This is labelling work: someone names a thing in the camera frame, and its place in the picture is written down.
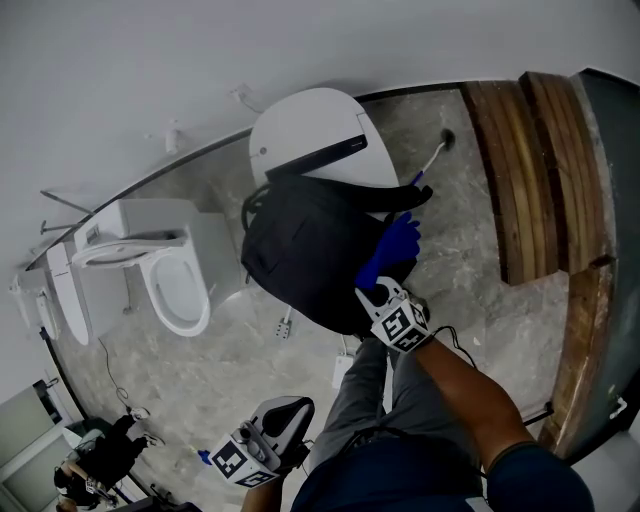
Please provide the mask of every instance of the dark blue shirt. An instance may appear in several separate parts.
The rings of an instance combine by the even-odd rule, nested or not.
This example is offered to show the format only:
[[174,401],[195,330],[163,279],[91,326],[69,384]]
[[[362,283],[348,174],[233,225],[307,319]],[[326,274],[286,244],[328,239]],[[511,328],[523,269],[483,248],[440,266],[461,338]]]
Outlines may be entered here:
[[[391,438],[354,448],[309,475],[292,512],[483,510],[477,508],[482,501],[477,471],[460,454],[434,446]],[[498,457],[487,475],[487,495],[494,512],[594,510],[578,474],[534,443]]]

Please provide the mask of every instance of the shirt sleeve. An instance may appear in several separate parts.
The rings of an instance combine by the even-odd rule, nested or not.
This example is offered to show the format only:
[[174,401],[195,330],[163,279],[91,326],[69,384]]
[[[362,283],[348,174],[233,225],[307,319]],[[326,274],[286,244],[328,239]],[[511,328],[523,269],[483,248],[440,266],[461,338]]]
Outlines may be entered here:
[[535,443],[510,448],[487,476],[487,497],[495,512],[593,512],[582,478]]

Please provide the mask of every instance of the wooden plank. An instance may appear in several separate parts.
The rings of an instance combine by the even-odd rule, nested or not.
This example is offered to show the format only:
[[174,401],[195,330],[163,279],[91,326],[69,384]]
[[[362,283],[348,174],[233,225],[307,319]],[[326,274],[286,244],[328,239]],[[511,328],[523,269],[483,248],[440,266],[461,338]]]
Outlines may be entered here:
[[477,82],[463,84],[462,94],[474,124],[492,196],[502,279],[524,282],[518,219],[504,150],[488,102]]
[[578,148],[582,149],[584,153],[584,160],[586,162],[586,176],[589,180],[591,187],[590,205],[593,208],[594,223],[592,226],[595,238],[594,255],[591,256],[590,263],[593,259],[599,258],[607,254],[609,251],[607,235],[604,226],[604,205],[602,197],[602,185],[600,183],[600,174],[598,173],[598,164],[596,163],[595,149],[593,147],[593,141],[589,128],[587,126],[587,120],[584,115],[584,111],[580,102],[578,101],[578,95],[573,88],[570,80],[564,80],[563,86],[569,99],[570,109],[574,118],[575,124],[578,129]]
[[516,141],[529,198],[536,277],[543,277],[558,270],[555,218],[547,170],[522,90],[514,82],[507,82],[505,89],[502,100]]
[[480,83],[480,89],[487,99],[491,114],[495,120],[498,136],[502,143],[507,162],[507,171],[511,178],[510,181],[518,218],[518,230],[520,232],[523,279],[524,282],[527,282],[533,281],[537,277],[529,198],[527,196],[527,187],[520,166],[515,139],[504,106],[502,105],[500,87],[500,82]]
[[568,164],[566,158],[560,160],[564,155],[563,140],[540,75],[526,73],[520,77],[520,84],[536,117],[543,146],[556,219],[558,264],[562,270],[576,272],[580,269],[580,234],[573,183],[566,173]]
[[569,454],[585,417],[607,349],[612,296],[612,264],[589,268],[569,278],[564,345],[552,396],[555,413],[546,420],[538,438],[559,457]]
[[588,208],[584,196],[585,183],[573,146],[572,130],[565,115],[562,91],[558,88],[557,80],[553,75],[543,75],[541,80],[547,91],[547,96],[555,116],[555,122],[558,126],[560,137],[562,138],[562,145],[558,147],[556,156],[559,162],[564,162],[560,164],[560,169],[566,172],[573,187],[576,220],[578,224],[580,260],[578,268],[572,269],[572,272],[584,270],[589,266],[589,247],[591,242],[588,229]]

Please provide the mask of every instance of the black pants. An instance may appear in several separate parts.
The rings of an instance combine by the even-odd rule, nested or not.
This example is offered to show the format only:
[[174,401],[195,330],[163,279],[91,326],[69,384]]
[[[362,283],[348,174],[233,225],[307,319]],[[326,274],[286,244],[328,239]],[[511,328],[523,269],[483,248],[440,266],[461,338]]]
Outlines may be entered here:
[[107,489],[127,476],[138,455],[148,446],[144,437],[135,441],[127,437],[127,431],[134,423],[130,415],[122,416],[104,439],[98,438],[96,447],[78,461],[78,466]]

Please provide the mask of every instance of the gray pants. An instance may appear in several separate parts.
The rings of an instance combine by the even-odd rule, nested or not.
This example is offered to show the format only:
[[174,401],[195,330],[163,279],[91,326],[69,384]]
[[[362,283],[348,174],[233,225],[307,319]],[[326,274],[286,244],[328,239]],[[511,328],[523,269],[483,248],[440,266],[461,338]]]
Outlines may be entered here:
[[[476,450],[462,424],[454,417],[433,379],[411,353],[390,351],[393,374],[392,410],[382,407],[387,372],[387,347],[367,338],[345,374],[324,430],[311,450],[311,470],[335,457],[356,430],[382,426],[412,435],[453,441],[476,463]],[[389,434],[381,433],[380,437]]]

